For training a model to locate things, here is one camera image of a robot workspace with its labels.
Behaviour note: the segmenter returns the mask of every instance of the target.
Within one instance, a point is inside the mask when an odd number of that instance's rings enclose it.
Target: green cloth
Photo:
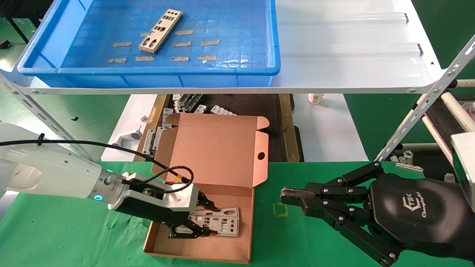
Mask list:
[[[117,173],[151,175],[149,162],[101,162]],[[251,264],[277,266],[377,267],[375,261],[320,219],[299,207],[279,204],[280,190],[326,182],[366,162],[270,163],[266,182],[256,188]],[[396,169],[387,172],[421,178]],[[216,267],[236,265],[151,257],[143,251],[149,221],[107,210],[103,203],[67,197],[20,194],[0,221],[1,267]],[[473,267],[453,258],[405,251],[393,265]]]

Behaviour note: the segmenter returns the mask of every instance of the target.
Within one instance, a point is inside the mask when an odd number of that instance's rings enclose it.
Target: cardboard box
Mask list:
[[[260,116],[172,114],[166,121],[178,127],[164,130],[155,159],[168,166],[184,165],[195,174],[194,184],[217,207],[239,207],[237,237],[167,238],[169,229],[152,222],[143,250],[155,257],[176,257],[249,264],[251,257],[254,187],[267,179],[269,136]],[[162,168],[153,166],[152,172]],[[185,177],[185,170],[177,170]],[[162,179],[173,181],[172,174]]]

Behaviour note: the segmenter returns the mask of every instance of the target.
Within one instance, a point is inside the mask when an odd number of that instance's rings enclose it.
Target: blue plastic crate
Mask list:
[[[136,61],[152,55],[138,49],[140,34],[166,9],[180,10],[183,17],[155,61]],[[275,9],[275,0],[57,0],[18,71],[54,87],[270,86],[280,71]],[[192,35],[175,35],[190,29]],[[217,45],[201,46],[216,39]],[[172,47],[186,41],[192,45]],[[117,42],[132,45],[114,48]],[[198,60],[200,55],[217,60]],[[125,57],[125,63],[107,62]]]

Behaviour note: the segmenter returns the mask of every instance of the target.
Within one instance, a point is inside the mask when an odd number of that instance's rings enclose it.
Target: black cable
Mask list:
[[[172,190],[167,190],[167,191],[162,191],[162,190],[155,190],[155,189],[152,189],[152,191],[154,191],[155,193],[159,193],[159,194],[170,194],[170,193],[175,193],[175,192],[179,192],[187,187],[189,187],[191,185],[191,183],[193,182],[194,178],[195,178],[195,175],[193,173],[193,171],[186,167],[186,166],[174,166],[174,167],[170,167],[170,168],[167,168],[161,172],[159,172],[158,174],[154,175],[153,177],[147,179],[147,180],[143,180],[143,181],[139,181],[139,182],[133,182],[133,181],[126,181],[126,180],[122,180],[122,183],[124,184],[130,184],[130,185],[140,185],[140,184],[146,184],[150,181],[153,181],[155,180],[157,177],[159,177],[160,175],[164,174],[164,173],[167,173],[167,172],[171,172],[172,170],[175,170],[175,169],[183,169],[183,170],[187,170],[189,173],[190,173],[190,179],[187,179],[185,177],[182,177],[181,175],[178,175],[178,177],[181,178],[181,181],[186,183],[184,186],[180,187],[180,188],[177,188],[177,189],[172,189]]]
[[[107,144],[107,143],[94,142],[94,141],[48,140],[48,139],[43,139],[43,137],[44,137],[44,134],[41,134],[37,140],[15,140],[15,141],[0,142],[0,146],[18,145],[18,144],[31,144],[31,143],[35,143],[35,144],[38,144],[38,145],[41,145],[41,144],[44,144],[44,143],[68,143],[68,144],[75,143],[75,144],[89,144],[89,145],[95,145],[95,146],[102,146],[102,147],[107,147],[107,148],[112,148],[112,149],[117,149],[117,150],[120,150],[120,151],[125,151],[125,152],[128,152],[128,153],[132,153],[132,154],[135,154],[137,156],[140,156],[140,157],[144,158],[146,161],[152,162],[153,164],[163,168],[164,170],[161,171],[160,173],[154,175],[153,177],[145,180],[145,181],[130,182],[130,181],[122,180],[122,183],[129,184],[129,185],[131,185],[131,184],[146,184],[146,183],[156,179],[160,175],[162,175],[164,173],[167,173],[167,172],[170,172],[171,174],[173,174],[177,177],[180,177],[181,181],[183,183],[186,183],[184,186],[182,186],[180,188],[177,188],[177,189],[168,190],[168,191],[160,191],[161,194],[170,194],[170,193],[179,192],[179,191],[189,187],[191,185],[191,183],[193,182],[193,179],[194,179],[193,171],[190,168],[186,167],[186,166],[174,166],[174,167],[168,168],[167,166],[165,166],[165,165],[161,164],[160,162],[148,157],[147,155],[142,154],[142,153],[137,152],[137,151],[134,151],[134,150],[131,150],[131,149],[127,149],[127,148],[123,148],[123,147],[120,147],[120,146],[115,146],[115,145],[111,145],[111,144]],[[178,174],[177,172],[173,171],[175,169],[187,170],[190,173],[190,179],[187,179],[187,178],[181,176],[180,174]]]

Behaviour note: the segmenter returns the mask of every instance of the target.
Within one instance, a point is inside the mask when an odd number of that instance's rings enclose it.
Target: box lid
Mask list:
[[[267,180],[269,136],[258,131],[269,126],[265,117],[182,113],[166,122],[178,127],[162,132],[155,159],[191,168],[194,183],[253,188]],[[161,170],[152,167],[153,173]],[[185,170],[177,173],[190,177]]]

